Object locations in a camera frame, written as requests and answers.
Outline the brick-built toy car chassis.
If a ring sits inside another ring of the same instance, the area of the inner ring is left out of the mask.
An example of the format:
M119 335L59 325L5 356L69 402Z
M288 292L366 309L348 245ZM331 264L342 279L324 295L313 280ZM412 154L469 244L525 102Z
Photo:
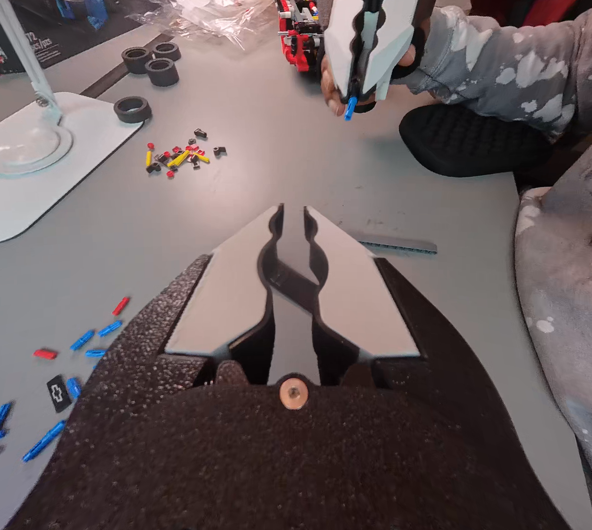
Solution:
M317 0L274 0L284 58L301 74L317 74L324 55Z

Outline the white lamp stand base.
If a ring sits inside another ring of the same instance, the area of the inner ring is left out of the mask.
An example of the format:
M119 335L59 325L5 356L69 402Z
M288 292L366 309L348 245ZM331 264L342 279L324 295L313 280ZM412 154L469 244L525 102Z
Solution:
M35 92L1 121L1 242L28 230L144 124L119 120L114 104L55 93L9 0L1 27Z

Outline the long black lego beam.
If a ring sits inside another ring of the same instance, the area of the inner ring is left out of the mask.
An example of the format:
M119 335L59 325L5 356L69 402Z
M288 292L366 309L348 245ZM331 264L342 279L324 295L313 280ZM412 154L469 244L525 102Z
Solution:
M362 234L356 234L353 237L360 244L373 248L381 248L408 253L423 253L428 255L435 255L438 253L438 247L434 243L422 240L393 238L388 236L371 236Z

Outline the person's right hand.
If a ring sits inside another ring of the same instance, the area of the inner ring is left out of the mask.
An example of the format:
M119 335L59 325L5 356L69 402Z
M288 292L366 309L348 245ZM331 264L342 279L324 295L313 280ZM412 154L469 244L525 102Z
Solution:
M416 48L414 45L410 45L407 52L403 55L399 61L397 67L407 68L410 67L416 57ZM344 115L346 111L346 104L343 104L340 99L340 94L335 86L333 74L331 73L331 67L329 59L326 55L323 56L322 63L320 66L321 70L321 81L320 87L322 90L324 102L329 110L337 117Z

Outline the person's right forearm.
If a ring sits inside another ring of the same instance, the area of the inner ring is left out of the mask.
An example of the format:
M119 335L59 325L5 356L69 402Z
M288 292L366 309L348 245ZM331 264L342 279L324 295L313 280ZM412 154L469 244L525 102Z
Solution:
M446 105L521 121L556 141L591 132L591 10L545 26L501 27L491 17L437 7L418 67L391 79Z

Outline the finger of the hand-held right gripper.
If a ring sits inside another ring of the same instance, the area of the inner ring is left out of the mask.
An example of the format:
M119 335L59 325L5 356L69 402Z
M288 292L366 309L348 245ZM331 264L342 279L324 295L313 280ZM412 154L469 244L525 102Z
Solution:
M363 0L333 0L324 50L340 98L366 98L366 49L360 32L364 25Z
M384 0L380 11L364 13L362 94L385 95L392 71L407 52L414 33L418 0Z

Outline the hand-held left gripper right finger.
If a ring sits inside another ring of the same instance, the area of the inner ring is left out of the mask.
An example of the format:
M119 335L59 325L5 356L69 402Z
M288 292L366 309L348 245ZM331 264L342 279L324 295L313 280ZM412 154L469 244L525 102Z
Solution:
M419 357L377 256L312 206L304 207L304 221L309 266L319 284L319 323L364 358Z

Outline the black tile with white emblem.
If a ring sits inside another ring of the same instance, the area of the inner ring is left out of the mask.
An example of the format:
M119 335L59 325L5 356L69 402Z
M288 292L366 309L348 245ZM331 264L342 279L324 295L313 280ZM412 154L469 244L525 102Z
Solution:
M72 398L63 375L58 374L47 381L46 387L57 414L60 414L71 407Z

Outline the pile of red yellow black bricks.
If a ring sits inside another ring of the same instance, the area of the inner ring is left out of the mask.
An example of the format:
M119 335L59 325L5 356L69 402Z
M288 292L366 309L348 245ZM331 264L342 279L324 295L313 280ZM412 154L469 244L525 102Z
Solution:
M163 175L172 181L185 166L192 171L199 171L202 165L209 166L212 159L227 155L227 148L211 144L210 134L198 127L182 145L168 148L149 141L145 145L144 172L149 177Z

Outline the black curved panel piece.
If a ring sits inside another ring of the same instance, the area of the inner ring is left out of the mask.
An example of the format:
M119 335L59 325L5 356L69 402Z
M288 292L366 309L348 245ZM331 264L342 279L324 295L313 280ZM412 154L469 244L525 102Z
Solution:
M280 295L307 312L315 313L315 303L319 294L319 284L305 277L288 264L277 260L269 276L270 285Z

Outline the pile of blue black pins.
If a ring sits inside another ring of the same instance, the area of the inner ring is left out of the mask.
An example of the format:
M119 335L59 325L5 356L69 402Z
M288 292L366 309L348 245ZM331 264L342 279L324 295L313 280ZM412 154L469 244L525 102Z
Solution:
M100 359L107 352L102 348L85 349L85 346L93 340L93 338L103 339L122 327L122 320L120 319L121 312L127 307L131 297L124 296L112 311L112 322L101 329L90 329L76 341L70 345L70 352L79 353L84 351L84 356L89 359ZM64 378L68 387L70 397L72 398L72 405L78 400L82 393L82 383L77 377ZM6 422L12 414L15 406L15 401L6 401L1 403L1 439L5 439L9 433L6 427ZM43 451L55 441L63 432L66 426L66 420L62 419L52 426L21 458L23 463L35 460Z

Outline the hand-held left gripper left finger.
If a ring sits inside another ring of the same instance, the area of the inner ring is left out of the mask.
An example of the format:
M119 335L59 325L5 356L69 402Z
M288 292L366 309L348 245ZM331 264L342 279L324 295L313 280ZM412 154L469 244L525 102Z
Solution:
M229 359L272 325L264 266L277 259L284 205L271 206L218 245L177 319L167 355Z

